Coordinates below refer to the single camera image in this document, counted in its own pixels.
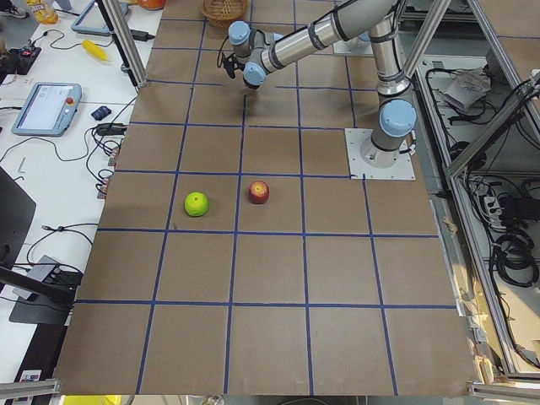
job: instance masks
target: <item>red apple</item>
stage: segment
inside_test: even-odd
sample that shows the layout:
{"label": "red apple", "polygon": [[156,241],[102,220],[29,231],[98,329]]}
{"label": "red apple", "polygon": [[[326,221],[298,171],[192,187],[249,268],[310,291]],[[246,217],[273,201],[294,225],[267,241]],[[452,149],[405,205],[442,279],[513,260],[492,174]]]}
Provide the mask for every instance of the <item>red apple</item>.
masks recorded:
{"label": "red apple", "polygon": [[270,188],[264,181],[253,181],[249,191],[250,201],[254,204],[264,204],[270,197]]}

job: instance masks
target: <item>wicker basket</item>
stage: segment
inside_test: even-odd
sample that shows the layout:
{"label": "wicker basket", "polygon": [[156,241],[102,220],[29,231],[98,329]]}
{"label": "wicker basket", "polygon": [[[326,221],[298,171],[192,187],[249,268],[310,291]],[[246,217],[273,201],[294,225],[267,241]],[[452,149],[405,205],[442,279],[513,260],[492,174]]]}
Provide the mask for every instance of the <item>wicker basket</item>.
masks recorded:
{"label": "wicker basket", "polygon": [[229,25],[242,19],[247,3],[248,0],[203,0],[201,13],[214,27],[229,28]]}

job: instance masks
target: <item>tablet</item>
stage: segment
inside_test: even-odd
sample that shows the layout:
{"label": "tablet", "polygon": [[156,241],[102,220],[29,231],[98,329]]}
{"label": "tablet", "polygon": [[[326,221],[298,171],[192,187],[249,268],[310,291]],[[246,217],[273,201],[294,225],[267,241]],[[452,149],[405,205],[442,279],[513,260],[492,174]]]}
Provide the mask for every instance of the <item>tablet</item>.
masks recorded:
{"label": "tablet", "polygon": [[[121,12],[127,14],[127,3],[119,2]],[[71,29],[81,34],[109,36],[109,28],[101,15],[100,8],[95,0],[92,0],[77,17]]]}
{"label": "tablet", "polygon": [[81,95],[79,84],[34,84],[11,132],[29,136],[61,136],[73,119]]}

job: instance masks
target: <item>shoe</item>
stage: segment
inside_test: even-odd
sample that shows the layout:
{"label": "shoe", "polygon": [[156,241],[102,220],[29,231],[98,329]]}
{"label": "shoe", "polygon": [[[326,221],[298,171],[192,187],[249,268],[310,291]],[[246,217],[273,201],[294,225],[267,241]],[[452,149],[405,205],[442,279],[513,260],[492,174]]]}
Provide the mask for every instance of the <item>shoe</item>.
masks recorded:
{"label": "shoe", "polygon": [[16,6],[11,6],[7,10],[0,10],[0,15],[15,17],[16,19],[25,19],[29,16],[22,8]]}

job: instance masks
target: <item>white desk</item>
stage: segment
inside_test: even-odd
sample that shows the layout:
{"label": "white desk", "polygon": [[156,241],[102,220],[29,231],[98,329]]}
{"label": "white desk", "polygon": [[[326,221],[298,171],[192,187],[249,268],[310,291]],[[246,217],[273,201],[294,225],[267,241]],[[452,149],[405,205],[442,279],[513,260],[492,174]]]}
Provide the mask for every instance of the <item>white desk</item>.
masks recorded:
{"label": "white desk", "polygon": [[[73,11],[80,12],[87,4],[86,0],[72,0]],[[132,29],[145,30],[155,35],[161,11],[150,12],[139,6],[130,7],[127,22]],[[57,46],[69,46],[88,38],[96,43],[106,44],[110,37],[80,35],[71,31],[74,16],[61,13],[57,24],[40,25],[33,35],[38,38],[49,29],[60,30],[65,38],[56,43]],[[43,48],[35,65],[27,76],[18,76],[8,85],[0,87],[0,106],[22,105],[32,85],[37,81],[74,82],[83,88],[82,102],[73,118],[70,128],[60,138],[48,138],[57,145],[58,153],[63,158],[78,157],[84,154],[84,132],[96,125],[90,113],[100,105],[108,105],[112,113],[103,122],[109,122],[123,105],[135,95],[129,77],[121,72],[122,60],[115,45],[106,48],[109,62],[101,62],[88,54],[81,46],[69,51],[55,50],[49,44],[57,38],[51,32],[47,37],[38,40],[36,45]],[[152,41],[137,42],[137,48],[146,65]],[[8,76],[5,83],[13,77]],[[132,106],[128,107],[116,120],[128,123]],[[0,111],[0,157],[7,148],[24,140],[11,133],[17,111]],[[94,141],[89,135],[90,150]],[[94,173],[107,166],[108,158],[98,149],[90,161]],[[98,222],[103,209],[103,200],[96,198],[95,179],[85,168],[85,159],[75,162],[61,162],[54,154],[52,145],[40,141],[29,141],[12,150],[0,165],[13,177],[23,176],[19,184],[37,204],[35,217],[26,238],[19,262],[26,262],[26,250],[46,232],[43,224],[56,227],[58,225],[83,222]],[[94,238],[95,227],[83,227],[90,239]],[[32,259],[38,260],[47,254],[60,262],[73,265],[82,271],[88,261],[90,245],[80,235],[57,234],[40,243],[32,252]],[[9,299],[17,297],[10,287],[3,289],[2,296]],[[15,324],[8,321],[14,304],[0,300],[0,382],[12,382],[19,370],[21,361],[35,331],[35,325]]]}

